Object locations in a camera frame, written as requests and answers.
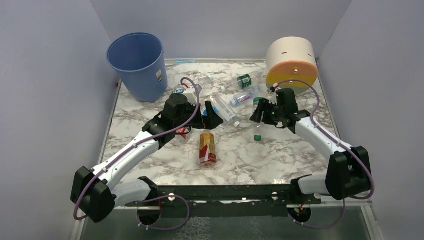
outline bottle cap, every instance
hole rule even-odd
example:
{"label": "bottle cap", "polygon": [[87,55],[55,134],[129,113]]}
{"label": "bottle cap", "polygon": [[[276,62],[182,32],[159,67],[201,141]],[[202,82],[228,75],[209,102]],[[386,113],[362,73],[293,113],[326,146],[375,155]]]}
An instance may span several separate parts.
{"label": "bottle cap", "polygon": [[253,140],[255,140],[256,142],[260,142],[260,141],[262,141],[262,136],[261,135],[255,135],[253,137]]}

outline gray wall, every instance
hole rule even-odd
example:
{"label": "gray wall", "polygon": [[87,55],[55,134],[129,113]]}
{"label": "gray wall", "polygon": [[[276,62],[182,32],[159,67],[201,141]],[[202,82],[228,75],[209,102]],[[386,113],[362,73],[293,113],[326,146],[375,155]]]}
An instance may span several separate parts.
{"label": "gray wall", "polygon": [[318,62],[341,137],[369,150],[386,240],[422,239],[424,1],[353,0]]}
{"label": "gray wall", "polygon": [[148,32],[166,58],[264,59],[289,36],[319,57],[351,0],[90,0],[111,40]]}
{"label": "gray wall", "polygon": [[110,40],[88,0],[1,1],[0,23],[0,238],[67,239],[116,92]]}

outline blue trash bin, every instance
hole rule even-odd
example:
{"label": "blue trash bin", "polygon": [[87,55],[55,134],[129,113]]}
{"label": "blue trash bin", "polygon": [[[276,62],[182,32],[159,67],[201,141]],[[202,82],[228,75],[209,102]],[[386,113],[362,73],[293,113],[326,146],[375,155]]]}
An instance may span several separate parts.
{"label": "blue trash bin", "polygon": [[135,32],[118,38],[107,50],[107,61],[139,101],[154,103],[167,90],[164,47],[152,34]]}

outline plastic bottle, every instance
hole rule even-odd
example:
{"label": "plastic bottle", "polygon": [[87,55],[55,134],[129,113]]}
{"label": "plastic bottle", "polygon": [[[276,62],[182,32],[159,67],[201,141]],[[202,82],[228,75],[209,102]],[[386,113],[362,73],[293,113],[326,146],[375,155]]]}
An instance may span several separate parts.
{"label": "plastic bottle", "polygon": [[200,87],[205,88],[205,85],[211,84],[212,79],[212,75],[208,75],[206,77],[200,78],[197,83],[200,85]]}
{"label": "plastic bottle", "polygon": [[240,120],[236,113],[226,104],[224,100],[222,100],[222,98],[220,98],[220,96],[213,93],[210,96],[210,101],[216,108],[216,114],[218,114],[219,117],[224,119],[227,123],[233,124],[234,127],[238,127],[240,125]]}
{"label": "plastic bottle", "polygon": [[[258,108],[259,101],[261,99],[264,99],[264,97],[258,96],[255,99],[253,99],[253,109],[252,109],[253,111],[252,111],[252,114],[255,113],[256,109]],[[255,140],[256,142],[262,141],[262,128],[261,128],[262,121],[259,122],[259,123],[258,122],[254,122],[252,124],[252,126],[253,126],[253,140]]]}
{"label": "plastic bottle", "polygon": [[231,83],[227,86],[221,86],[221,92],[226,90],[240,90],[247,89],[250,86],[257,85],[259,80],[262,78],[262,72],[253,71],[251,73],[235,77],[231,80]]}
{"label": "plastic bottle", "polygon": [[241,92],[236,94],[234,98],[229,101],[229,103],[234,107],[241,106],[250,102],[249,100],[258,97],[259,95],[262,95],[261,93],[262,87],[259,85],[255,85],[249,90],[247,90],[247,92]]}
{"label": "plastic bottle", "polygon": [[[193,88],[193,86],[188,86],[186,87],[186,85],[181,85],[178,84],[176,87],[173,88],[172,90],[172,94],[183,94],[187,89]],[[196,88],[199,91],[199,93],[202,92],[202,86],[200,86],[199,84],[196,84]]]}

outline orange cylindrical container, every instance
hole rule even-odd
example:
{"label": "orange cylindrical container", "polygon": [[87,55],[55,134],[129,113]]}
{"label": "orange cylindrical container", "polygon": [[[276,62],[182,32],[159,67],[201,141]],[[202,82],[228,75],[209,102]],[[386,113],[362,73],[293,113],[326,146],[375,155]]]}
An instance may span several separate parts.
{"label": "orange cylindrical container", "polygon": [[214,167],[217,164],[217,153],[215,152],[215,138],[212,133],[200,135],[199,164],[203,167]]}

